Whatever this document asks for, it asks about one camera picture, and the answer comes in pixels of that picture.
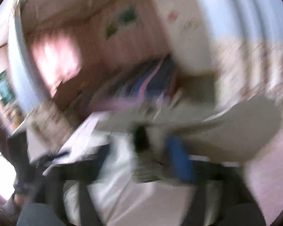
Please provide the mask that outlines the grey and cream jacket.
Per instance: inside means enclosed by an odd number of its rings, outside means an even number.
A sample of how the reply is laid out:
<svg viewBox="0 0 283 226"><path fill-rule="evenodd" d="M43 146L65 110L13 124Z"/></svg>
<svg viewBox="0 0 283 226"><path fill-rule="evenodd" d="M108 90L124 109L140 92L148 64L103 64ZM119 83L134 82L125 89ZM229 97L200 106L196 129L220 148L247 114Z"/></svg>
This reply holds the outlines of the grey and cream jacket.
<svg viewBox="0 0 283 226"><path fill-rule="evenodd" d="M225 109L185 101L143 103L110 112L97 131L132 135L134 178L139 183L195 178L189 155L214 162L244 162L270 140L282 122L270 99L253 97Z"/></svg>

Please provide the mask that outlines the pink floral bed sheet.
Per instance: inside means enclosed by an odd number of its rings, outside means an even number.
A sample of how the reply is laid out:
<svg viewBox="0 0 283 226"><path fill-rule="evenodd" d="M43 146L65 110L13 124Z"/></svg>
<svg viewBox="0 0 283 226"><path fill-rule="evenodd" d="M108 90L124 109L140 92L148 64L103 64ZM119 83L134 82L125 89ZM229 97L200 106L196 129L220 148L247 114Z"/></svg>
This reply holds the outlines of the pink floral bed sheet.
<svg viewBox="0 0 283 226"><path fill-rule="evenodd" d="M103 179L88 187L107 225L179 225L195 188L132 178L131 138L117 134ZM283 127L244 169L244 177L267 225L283 211Z"/></svg>

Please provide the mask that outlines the striped blue pink blanket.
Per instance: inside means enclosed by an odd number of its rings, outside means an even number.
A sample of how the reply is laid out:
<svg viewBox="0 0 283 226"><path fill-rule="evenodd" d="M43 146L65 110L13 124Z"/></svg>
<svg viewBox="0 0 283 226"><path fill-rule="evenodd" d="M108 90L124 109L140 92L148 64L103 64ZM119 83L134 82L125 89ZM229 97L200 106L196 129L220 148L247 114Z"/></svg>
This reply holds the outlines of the striped blue pink blanket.
<svg viewBox="0 0 283 226"><path fill-rule="evenodd" d="M89 112L119 111L145 101L170 103L177 90L177 70L170 54L149 59L114 76L92 95Z"/></svg>

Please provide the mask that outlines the floral beige curtain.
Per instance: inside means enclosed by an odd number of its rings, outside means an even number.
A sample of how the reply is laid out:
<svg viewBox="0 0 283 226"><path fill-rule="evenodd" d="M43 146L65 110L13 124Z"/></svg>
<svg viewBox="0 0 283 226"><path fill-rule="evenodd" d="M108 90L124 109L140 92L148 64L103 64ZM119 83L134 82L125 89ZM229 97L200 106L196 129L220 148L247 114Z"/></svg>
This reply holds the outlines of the floral beige curtain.
<svg viewBox="0 0 283 226"><path fill-rule="evenodd" d="M283 120L283 41L215 40L211 56L218 108L263 95L275 103Z"/></svg>

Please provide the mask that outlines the white wardrobe with decals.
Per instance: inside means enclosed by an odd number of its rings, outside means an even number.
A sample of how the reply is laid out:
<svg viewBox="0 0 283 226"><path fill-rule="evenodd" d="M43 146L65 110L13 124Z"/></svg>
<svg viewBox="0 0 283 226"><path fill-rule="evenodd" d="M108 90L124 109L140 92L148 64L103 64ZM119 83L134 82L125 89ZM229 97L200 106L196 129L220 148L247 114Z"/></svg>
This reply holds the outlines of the white wardrobe with decals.
<svg viewBox="0 0 283 226"><path fill-rule="evenodd" d="M184 75L212 75L205 22L197 0L152 0L178 68Z"/></svg>

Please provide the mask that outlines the landscape wall picture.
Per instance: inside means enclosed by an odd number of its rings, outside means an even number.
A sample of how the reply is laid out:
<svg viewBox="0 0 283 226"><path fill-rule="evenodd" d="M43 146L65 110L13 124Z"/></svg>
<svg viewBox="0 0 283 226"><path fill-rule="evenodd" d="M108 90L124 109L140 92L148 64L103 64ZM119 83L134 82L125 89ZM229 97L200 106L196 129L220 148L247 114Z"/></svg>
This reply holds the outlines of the landscape wall picture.
<svg viewBox="0 0 283 226"><path fill-rule="evenodd" d="M136 10L136 5L130 5L112 17L112 20L107 22L105 26L105 38L108 40L114 36L122 27L129 26L138 22L139 15Z"/></svg>

